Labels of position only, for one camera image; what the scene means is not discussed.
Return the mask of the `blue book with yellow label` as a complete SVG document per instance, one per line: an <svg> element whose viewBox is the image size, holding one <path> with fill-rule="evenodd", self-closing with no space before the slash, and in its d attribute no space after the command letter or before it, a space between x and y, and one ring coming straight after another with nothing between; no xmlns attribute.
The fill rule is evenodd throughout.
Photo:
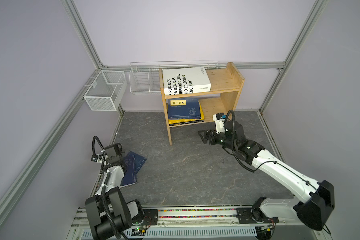
<svg viewBox="0 0 360 240"><path fill-rule="evenodd" d="M135 172L135 156L129 154L124 158L126 166L126 172L121 182L121 187L131 186L137 183L137 177Z"/></svg>

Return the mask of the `blue book with barcode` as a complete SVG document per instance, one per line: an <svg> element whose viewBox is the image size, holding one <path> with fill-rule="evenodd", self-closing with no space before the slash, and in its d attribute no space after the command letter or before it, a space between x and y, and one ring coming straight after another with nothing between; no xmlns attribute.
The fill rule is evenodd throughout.
<svg viewBox="0 0 360 240"><path fill-rule="evenodd" d="M170 99L168 104L169 120L198 120L202 118L199 99Z"/></svg>

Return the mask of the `white book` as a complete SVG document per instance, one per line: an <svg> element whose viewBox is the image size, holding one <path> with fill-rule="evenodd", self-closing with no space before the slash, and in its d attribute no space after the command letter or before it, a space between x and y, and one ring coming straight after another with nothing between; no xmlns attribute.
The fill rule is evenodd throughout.
<svg viewBox="0 0 360 240"><path fill-rule="evenodd" d="M204 67L162 70L166 96L209 92L211 82Z"/></svg>

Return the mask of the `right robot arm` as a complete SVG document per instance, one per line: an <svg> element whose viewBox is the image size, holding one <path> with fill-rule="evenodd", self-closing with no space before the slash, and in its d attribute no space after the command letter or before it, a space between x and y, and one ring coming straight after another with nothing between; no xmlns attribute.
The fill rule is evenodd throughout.
<svg viewBox="0 0 360 240"><path fill-rule="evenodd" d="M318 182L296 171L271 154L261 144L247 139L233 110L213 115L215 130L198 131L204 144L220 145L241 167L255 173L262 171L293 194L292 200L260 197L252 205L251 216L257 223L273 218L299 220L312 230L322 231L335 209L334 186Z"/></svg>

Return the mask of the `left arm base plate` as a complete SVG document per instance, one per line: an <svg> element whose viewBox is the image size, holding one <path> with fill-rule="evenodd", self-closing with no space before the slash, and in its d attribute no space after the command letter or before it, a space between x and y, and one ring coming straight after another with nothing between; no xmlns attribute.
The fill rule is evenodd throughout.
<svg viewBox="0 0 360 240"><path fill-rule="evenodd" d="M158 209L143 209L142 211L130 210L131 214L131 223L132 226L156 226L159 220L159 210Z"/></svg>

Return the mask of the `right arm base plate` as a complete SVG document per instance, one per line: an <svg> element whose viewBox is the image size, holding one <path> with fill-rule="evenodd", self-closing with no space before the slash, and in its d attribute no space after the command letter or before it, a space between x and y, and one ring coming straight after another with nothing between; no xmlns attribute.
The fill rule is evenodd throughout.
<svg viewBox="0 0 360 240"><path fill-rule="evenodd" d="M253 210L252 208L237 208L237 218L240 224L277 224L278 217L266 217L260 210Z"/></svg>

